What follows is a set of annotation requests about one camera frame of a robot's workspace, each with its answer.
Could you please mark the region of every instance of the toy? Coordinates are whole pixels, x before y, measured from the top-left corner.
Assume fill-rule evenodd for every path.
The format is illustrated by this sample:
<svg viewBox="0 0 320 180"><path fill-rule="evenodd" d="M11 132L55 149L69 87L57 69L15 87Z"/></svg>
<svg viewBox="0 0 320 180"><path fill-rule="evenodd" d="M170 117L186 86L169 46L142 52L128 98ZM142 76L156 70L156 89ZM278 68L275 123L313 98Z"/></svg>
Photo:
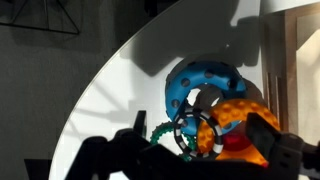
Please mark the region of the toy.
<svg viewBox="0 0 320 180"><path fill-rule="evenodd" d="M183 125L183 121L187 117L193 117L196 120L201 119L210 126L211 129L208 128L208 130L209 131L212 130L215 134L214 145L210 151L205 153L199 153L196 150L192 150L185 144L181 136L181 127ZM176 143L178 144L180 149L183 151L183 153L188 154L191 157L191 159L207 158L207 159L214 160L222 151L222 148L223 148L222 132L221 132L221 128L219 126L218 121L212 116L210 116L208 113L200 109L188 108L185 110L184 113L179 114L175 120L173 132L174 132L174 139Z"/></svg>
<svg viewBox="0 0 320 180"><path fill-rule="evenodd" d="M221 89L224 100L246 97L246 86L237 69L215 61L190 63L167 84L166 112L171 121L190 107L186 100L190 91L203 84ZM197 127L194 118L186 118L181 130L188 135L196 135Z"/></svg>
<svg viewBox="0 0 320 180"><path fill-rule="evenodd" d="M269 109L252 100L228 100L215 105L210 111L211 116L218 121L220 126L225 126L226 124L234 120L241 120L243 121L242 123L245 123L248 113L259 114L273 128L280 131L278 120L269 111ZM197 144L198 150L201 153L209 152L213 147L212 142L214 141L214 135L207 127L208 125L206 124L206 122L202 122L198 129ZM231 145L229 148L225 148L217 157L217 160L244 159L247 162L252 162L258 165L266 166L268 162L263 158L259 151L250 143L250 141L248 144L248 141L246 141L246 139L243 138L243 136L241 135L244 135L245 132L243 131L238 134L235 134L234 136L238 136L236 138L238 138L238 141L240 141L229 143L234 144L235 147L232 147Z"/></svg>

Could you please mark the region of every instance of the black plastic part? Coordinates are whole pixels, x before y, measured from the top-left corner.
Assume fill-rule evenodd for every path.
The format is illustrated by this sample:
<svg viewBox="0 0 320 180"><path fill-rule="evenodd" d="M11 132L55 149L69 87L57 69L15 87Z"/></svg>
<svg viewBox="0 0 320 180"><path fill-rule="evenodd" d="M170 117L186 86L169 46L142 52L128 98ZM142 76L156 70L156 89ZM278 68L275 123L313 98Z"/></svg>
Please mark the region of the black plastic part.
<svg viewBox="0 0 320 180"><path fill-rule="evenodd" d="M265 159L269 158L276 138L280 137L280 133L257 113L248 113L246 135Z"/></svg>
<svg viewBox="0 0 320 180"><path fill-rule="evenodd" d="M107 139L104 137L90 137L86 139L68 172L66 180L91 180L94 174L97 174L96 162L101 158L100 152L107 145Z"/></svg>
<svg viewBox="0 0 320 180"><path fill-rule="evenodd" d="M136 121L133 125L133 130L136 133L138 133L138 135L140 135L144 138L146 137L146 130L147 130L146 114L147 114L147 111L138 111Z"/></svg>
<svg viewBox="0 0 320 180"><path fill-rule="evenodd" d="M305 143L300 174L309 176L311 179L320 179L320 151L318 146Z"/></svg>

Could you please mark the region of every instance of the white curved surface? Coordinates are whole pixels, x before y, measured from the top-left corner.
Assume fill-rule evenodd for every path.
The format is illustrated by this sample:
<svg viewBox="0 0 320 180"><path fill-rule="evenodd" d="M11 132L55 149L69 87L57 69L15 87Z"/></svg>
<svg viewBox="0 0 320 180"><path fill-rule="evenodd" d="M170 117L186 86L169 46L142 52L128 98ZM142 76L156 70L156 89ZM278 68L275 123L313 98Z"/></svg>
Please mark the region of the white curved surface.
<svg viewBox="0 0 320 180"><path fill-rule="evenodd" d="M238 6L233 2L230 6L229 1L181 0L123 45L70 114L49 179L65 178L84 139L99 135L111 140L117 130L132 126L138 110L147 110L147 137L155 126L168 121L165 79L189 54L216 54L229 47L229 54L222 53L228 57L226 61L235 64L242 76L263 92L258 39L250 32L252 25L257 25L253 16L259 15L260 2L241 0ZM171 142L167 146L178 152Z"/></svg>

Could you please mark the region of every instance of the metal frame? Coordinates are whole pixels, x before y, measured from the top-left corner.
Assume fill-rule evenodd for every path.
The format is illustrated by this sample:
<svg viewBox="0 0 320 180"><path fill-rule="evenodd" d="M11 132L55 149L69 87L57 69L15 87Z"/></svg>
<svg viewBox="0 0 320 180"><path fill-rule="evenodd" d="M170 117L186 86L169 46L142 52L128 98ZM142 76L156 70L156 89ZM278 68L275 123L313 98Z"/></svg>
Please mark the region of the metal frame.
<svg viewBox="0 0 320 180"><path fill-rule="evenodd" d="M47 32L63 33L63 34L73 34L73 35L79 35L79 34L80 34L79 28L77 27L77 25L75 24L75 22L72 20L72 18L70 17L69 13L68 13L67 10L64 8L64 6L61 4L60 0L56 0L56 2L57 2L58 5L61 7L61 9L62 9L62 11L65 13L65 15L68 17L68 19L69 19L69 21L71 22L71 24L73 25L73 27L76 29L75 32L50 29L47 0L43 0L43 3L44 3L44 13L45 13L45 16L46 16L46 19L47 19L47 21L46 21L47 28L40 28L40 27L33 27L33 26L25 26L25 25L17 25L17 24L14 24L14 22L16 21L17 17L20 15L21 11L23 10L23 8L24 8L25 5L27 4L27 2L29 2L29 0L25 0L25 2L23 3L23 5L22 5L21 8L19 9L18 13L12 18L12 20L11 20L10 23L2 23L2 22L0 22L0 25L2 25L2 26L9 26L9 27L17 27L17 28L25 28L25 29L33 29L33 30L40 30L40 31L47 31Z"/></svg>

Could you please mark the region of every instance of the textured blue object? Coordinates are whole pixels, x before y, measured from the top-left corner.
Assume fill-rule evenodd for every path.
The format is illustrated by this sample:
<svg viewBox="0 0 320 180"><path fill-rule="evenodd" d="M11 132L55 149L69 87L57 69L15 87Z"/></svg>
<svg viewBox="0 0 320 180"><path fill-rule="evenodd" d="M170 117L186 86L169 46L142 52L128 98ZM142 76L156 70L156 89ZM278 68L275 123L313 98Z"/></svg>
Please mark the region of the textured blue object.
<svg viewBox="0 0 320 180"><path fill-rule="evenodd" d="M245 83L235 67L215 61L195 62L179 72L167 86L166 109L171 121L188 106L186 99L190 91L202 84L218 87L224 100L246 97ZM196 135L195 119L186 118L186 121L187 125L181 130L188 135ZM239 121L233 122L231 128L222 131L229 132L238 124Z"/></svg>

